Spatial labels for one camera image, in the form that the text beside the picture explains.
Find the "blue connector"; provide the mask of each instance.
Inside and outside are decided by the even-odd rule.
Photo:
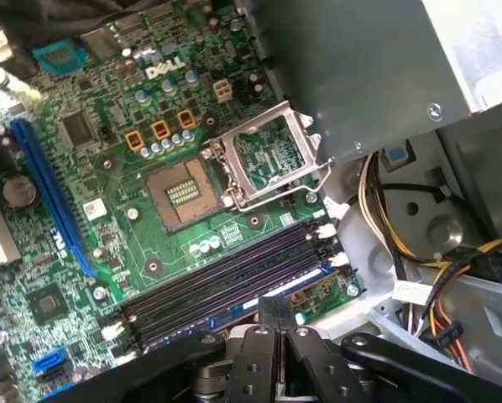
[[[33,371],[37,375],[60,367],[68,360],[66,348],[59,348],[33,361]]]
[[[55,178],[48,160],[44,156],[33,125],[25,119],[14,119],[10,123],[14,138],[25,154],[25,162],[42,195],[45,207],[55,221],[55,226],[65,241],[65,245],[76,258],[85,275],[97,275],[91,270],[88,258],[83,254],[80,232],[74,216],[66,204],[63,192]]]
[[[33,57],[41,69],[63,76],[85,67],[87,52],[69,40],[61,40],[33,50]]]
[[[65,391],[65,390],[68,390],[69,388],[71,388],[71,387],[72,387],[72,386],[74,386],[74,385],[75,385],[75,383],[70,382],[69,384],[66,384],[66,385],[64,385],[64,386],[61,386],[60,388],[57,388],[57,389],[55,389],[55,390],[52,390],[50,393],[48,393],[48,394],[44,395],[44,397],[43,397],[41,400],[46,400],[46,399],[48,399],[48,398],[49,398],[49,397],[51,397],[51,396],[55,396],[55,395],[59,394],[60,392],[63,392],[63,391]]]

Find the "green circuit board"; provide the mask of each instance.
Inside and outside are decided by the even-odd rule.
[[[22,258],[0,267],[0,348],[8,353],[23,401],[37,401],[115,364],[112,348],[117,343],[104,340],[97,318],[119,303],[325,213],[320,200],[309,202],[305,192],[249,213],[223,207],[224,174],[216,163],[200,158],[201,143],[273,107],[278,99],[247,30],[229,28],[234,19],[241,21],[234,7],[216,11],[220,27],[214,32],[202,3],[183,4],[142,13],[139,22],[126,28],[112,25],[133,52],[153,60],[138,56],[131,67],[121,55],[106,60],[90,55],[86,66],[71,75],[41,72],[34,77],[29,84],[40,99],[18,95],[25,107],[21,117],[34,125],[98,274],[81,272],[42,201],[12,208],[3,196],[11,177],[29,177],[23,156],[13,151],[12,167],[0,168],[0,207]],[[178,58],[185,66],[149,79],[144,69],[156,63],[151,50],[161,60]],[[132,71],[124,77],[122,69]],[[186,79],[188,71],[198,75],[197,83]],[[258,77],[260,91],[249,86],[250,75]],[[174,86],[170,92],[164,90],[167,80]],[[212,90],[222,80],[232,85],[229,102],[219,102]],[[171,135],[183,134],[182,112],[195,123],[192,139],[143,156],[141,149],[159,144],[152,127],[156,123],[165,122]],[[0,110],[0,121],[6,115]],[[134,132],[140,148],[135,147],[138,138],[127,141]],[[280,123],[240,136],[237,148],[258,188],[302,164]],[[189,200],[195,203],[191,207]],[[309,320],[319,317],[352,299],[346,292],[349,284],[357,284],[353,273],[339,273],[327,285],[306,290],[311,293],[307,305],[296,308]],[[329,292],[320,294],[324,286]],[[97,290],[105,294],[97,295]],[[322,300],[327,306],[321,306]],[[68,348],[73,371],[41,382],[31,363],[59,347]]]

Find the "blue sata port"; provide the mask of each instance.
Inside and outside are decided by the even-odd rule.
[[[68,360],[66,348],[59,348],[33,361],[33,371],[35,374],[43,374],[52,369],[60,367]]]
[[[33,50],[33,57],[41,69],[63,76],[85,67],[87,52],[70,40],[61,40]]]

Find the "blue pcie slot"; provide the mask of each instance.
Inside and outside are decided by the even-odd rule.
[[[44,374],[47,371],[60,367],[67,360],[68,352],[66,348],[59,348],[33,361],[33,371],[37,375]]]
[[[10,128],[25,154],[25,161],[29,171],[39,188],[44,205],[49,210],[55,221],[55,226],[63,237],[66,247],[74,255],[85,275],[97,275],[96,271],[91,270],[91,264],[83,254],[81,236],[76,221],[66,204],[53,170],[40,148],[33,125],[25,119],[18,118],[10,123]]]
[[[286,281],[284,284],[275,287],[272,291],[267,291],[261,296],[290,296],[299,290],[305,289],[308,285],[316,283],[332,275],[335,269],[327,264],[321,264],[319,267],[303,272],[298,278]],[[208,317],[207,320],[198,323],[193,323],[185,330],[172,334],[164,338],[163,344],[168,344],[182,335],[192,334],[201,331],[215,331],[221,327],[235,323],[240,319],[245,318],[257,310],[259,303],[258,298],[254,298],[243,304],[234,306],[226,311]]]
[[[74,385],[75,385],[75,383],[73,383],[73,382],[70,382],[69,384],[63,385],[60,388],[52,390],[50,393],[44,395],[44,397],[41,400],[46,400],[46,399],[50,398],[51,396],[55,396],[55,395],[59,394],[60,392],[68,390],[69,388],[71,388]]]

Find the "sata port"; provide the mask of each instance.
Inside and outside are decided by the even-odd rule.
[[[33,371],[35,374],[43,374],[46,371],[60,367],[67,359],[66,349],[59,348],[33,361]]]

